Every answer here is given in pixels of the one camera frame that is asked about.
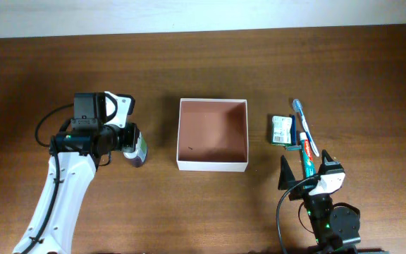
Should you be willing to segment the clear foam soap pump bottle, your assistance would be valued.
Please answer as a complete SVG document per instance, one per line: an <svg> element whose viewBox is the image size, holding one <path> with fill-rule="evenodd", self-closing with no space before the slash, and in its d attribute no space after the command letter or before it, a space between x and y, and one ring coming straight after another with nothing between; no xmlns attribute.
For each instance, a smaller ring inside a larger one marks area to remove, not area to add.
<svg viewBox="0 0 406 254"><path fill-rule="evenodd" d="M141 133L135 140L134 147L128 147L123 156L134 166L141 167L147 160L148 148Z"/></svg>

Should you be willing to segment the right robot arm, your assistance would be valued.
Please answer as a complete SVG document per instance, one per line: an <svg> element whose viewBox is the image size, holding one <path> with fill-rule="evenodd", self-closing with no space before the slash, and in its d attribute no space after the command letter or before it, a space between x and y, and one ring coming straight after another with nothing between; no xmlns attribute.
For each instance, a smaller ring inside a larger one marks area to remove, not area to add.
<svg viewBox="0 0 406 254"><path fill-rule="evenodd" d="M300 200L305 208L314 234L316 245L307 248L308 253L384 253L380 248L359 249L361 242L360 210L346 202L334 203L331 195L339 191L346 173L342 164L335 161L326 150L322 151L322 163L318 172L302 180L296 180L285 156L281 156L278 189L284 194L276 207L276 228L283 253L287 253L281 233L280 211L285 198Z"/></svg>

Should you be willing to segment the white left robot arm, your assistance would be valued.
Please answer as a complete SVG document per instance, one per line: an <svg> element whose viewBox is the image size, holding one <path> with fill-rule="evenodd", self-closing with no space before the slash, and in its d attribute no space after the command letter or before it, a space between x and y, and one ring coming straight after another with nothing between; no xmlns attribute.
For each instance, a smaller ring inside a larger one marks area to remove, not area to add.
<svg viewBox="0 0 406 254"><path fill-rule="evenodd" d="M70 253L85 193L103 156L121 152L134 166L147 158L147 144L128 120L135 107L131 95L109 91L77 93L73 116L45 146L48 174L32 219L14 253Z"/></svg>

